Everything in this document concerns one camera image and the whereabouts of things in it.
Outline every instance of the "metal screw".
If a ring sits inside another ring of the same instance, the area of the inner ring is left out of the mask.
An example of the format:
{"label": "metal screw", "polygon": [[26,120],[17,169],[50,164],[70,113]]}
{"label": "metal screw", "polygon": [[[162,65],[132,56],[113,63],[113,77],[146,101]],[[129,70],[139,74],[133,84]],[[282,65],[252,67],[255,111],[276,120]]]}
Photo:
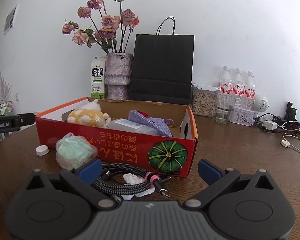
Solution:
{"label": "metal screw", "polygon": [[186,206],[196,208],[201,206],[201,201],[198,199],[189,199],[186,201]]}
{"label": "metal screw", "polygon": [[111,199],[101,199],[99,200],[98,205],[103,208],[109,208],[114,205],[114,202]]}

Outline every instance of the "red cardboard box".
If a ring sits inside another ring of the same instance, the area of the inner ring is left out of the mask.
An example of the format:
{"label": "red cardboard box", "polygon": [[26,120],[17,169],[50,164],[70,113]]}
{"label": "red cardboard box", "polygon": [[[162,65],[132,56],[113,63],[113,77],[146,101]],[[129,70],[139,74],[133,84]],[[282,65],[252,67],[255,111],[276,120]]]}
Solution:
{"label": "red cardboard box", "polygon": [[147,113],[149,117],[172,119],[169,125],[173,138],[97,128],[63,122],[61,116],[95,98],[80,98],[44,111],[36,116],[40,143],[55,149],[56,142],[67,133],[84,136],[98,148],[102,161],[137,165],[152,172],[187,177],[198,142],[194,116],[189,106],[146,101],[117,101],[100,99],[103,113],[112,119],[127,118],[131,110]]}

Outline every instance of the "plastic bag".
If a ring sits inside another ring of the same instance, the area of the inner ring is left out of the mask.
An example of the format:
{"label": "plastic bag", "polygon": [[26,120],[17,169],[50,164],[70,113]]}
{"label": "plastic bag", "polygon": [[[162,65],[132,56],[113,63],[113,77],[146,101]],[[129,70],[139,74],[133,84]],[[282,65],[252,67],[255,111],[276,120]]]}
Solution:
{"label": "plastic bag", "polygon": [[66,134],[56,143],[57,162],[66,170],[77,169],[96,157],[98,149],[83,136]]}

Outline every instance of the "paper bag handle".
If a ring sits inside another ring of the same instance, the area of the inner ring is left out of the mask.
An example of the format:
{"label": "paper bag handle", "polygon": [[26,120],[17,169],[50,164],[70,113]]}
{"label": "paper bag handle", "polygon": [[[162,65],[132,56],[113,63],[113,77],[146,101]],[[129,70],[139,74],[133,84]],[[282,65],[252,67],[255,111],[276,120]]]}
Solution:
{"label": "paper bag handle", "polygon": [[157,32],[156,32],[156,35],[160,35],[161,27],[162,27],[163,23],[164,23],[166,20],[168,20],[168,19],[171,19],[171,20],[173,21],[172,35],[174,35],[174,29],[176,28],[176,21],[175,21],[175,19],[174,19],[173,16],[168,17],[167,19],[165,19],[165,20],[159,25],[159,27],[158,27],[158,29],[157,29]]}

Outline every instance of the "power adapter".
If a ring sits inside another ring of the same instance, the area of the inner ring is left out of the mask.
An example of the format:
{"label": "power adapter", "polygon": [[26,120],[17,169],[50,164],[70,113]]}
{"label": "power adapter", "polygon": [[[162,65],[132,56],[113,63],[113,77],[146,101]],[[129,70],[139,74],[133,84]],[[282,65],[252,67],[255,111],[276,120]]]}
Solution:
{"label": "power adapter", "polygon": [[278,125],[283,125],[286,122],[286,120],[280,116],[275,115],[272,118],[272,122],[276,122]]}
{"label": "power adapter", "polygon": [[272,131],[274,129],[277,129],[278,124],[276,122],[272,122],[272,121],[263,121],[262,126],[267,128],[269,131]]}

